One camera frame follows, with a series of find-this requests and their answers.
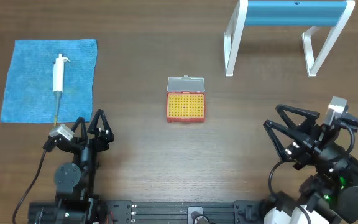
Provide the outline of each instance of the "blue absorbent pad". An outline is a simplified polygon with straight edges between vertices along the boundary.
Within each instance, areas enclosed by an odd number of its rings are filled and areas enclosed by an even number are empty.
[[[70,62],[65,62],[58,122],[75,122],[79,116],[91,119],[96,39],[17,40],[7,74],[2,123],[54,122],[53,63],[59,54]]]

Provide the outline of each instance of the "pipette tip box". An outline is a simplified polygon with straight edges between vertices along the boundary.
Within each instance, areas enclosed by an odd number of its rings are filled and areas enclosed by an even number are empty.
[[[204,78],[188,75],[168,78],[167,121],[205,121]]]

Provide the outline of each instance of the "white stand leg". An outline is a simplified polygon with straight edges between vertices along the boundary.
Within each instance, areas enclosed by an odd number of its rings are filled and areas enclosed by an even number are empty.
[[[303,49],[305,51],[306,69],[308,71],[309,77],[314,77],[317,75],[317,71],[320,69],[321,64],[323,64],[329,51],[335,44],[335,41],[339,37],[339,34],[341,34],[344,26],[346,25],[347,20],[352,14],[353,9],[354,9],[354,1],[353,0],[346,1],[345,11],[339,18],[339,21],[336,24],[336,26],[332,27],[331,30],[329,31],[328,37],[319,55],[317,56],[316,61],[314,60],[314,56],[313,56],[313,49],[311,46],[311,36],[319,29],[319,27],[312,27],[302,34]]]
[[[239,0],[226,31],[224,41],[224,69],[226,76],[233,76],[234,64],[239,51],[242,30],[246,24],[248,0]]]

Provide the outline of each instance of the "wooden table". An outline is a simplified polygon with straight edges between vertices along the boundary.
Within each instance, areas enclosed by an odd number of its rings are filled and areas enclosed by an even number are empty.
[[[96,193],[106,199],[161,202],[260,200],[278,156],[265,133],[284,103],[325,114],[332,96],[348,99],[358,117],[358,1],[317,77],[306,76],[306,27],[246,27],[235,76],[224,76],[223,31],[236,0],[0,0],[0,112],[14,41],[98,40],[94,112],[104,109],[115,135],[100,155]],[[322,32],[313,39],[318,49]],[[205,77],[203,124],[168,124],[168,77]],[[34,177],[51,124],[0,123],[0,223]],[[338,142],[347,147],[343,132]],[[352,154],[358,158],[358,133]],[[72,155],[47,154],[30,201],[53,200],[55,169]],[[298,195],[314,169],[279,168],[275,190]]]

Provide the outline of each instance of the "open box lid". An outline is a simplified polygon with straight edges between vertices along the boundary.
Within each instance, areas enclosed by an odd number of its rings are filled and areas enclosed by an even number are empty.
[[[183,77],[169,77],[167,91],[169,93],[178,93],[184,91],[192,93],[204,93],[204,78],[189,77],[189,75],[184,75]]]

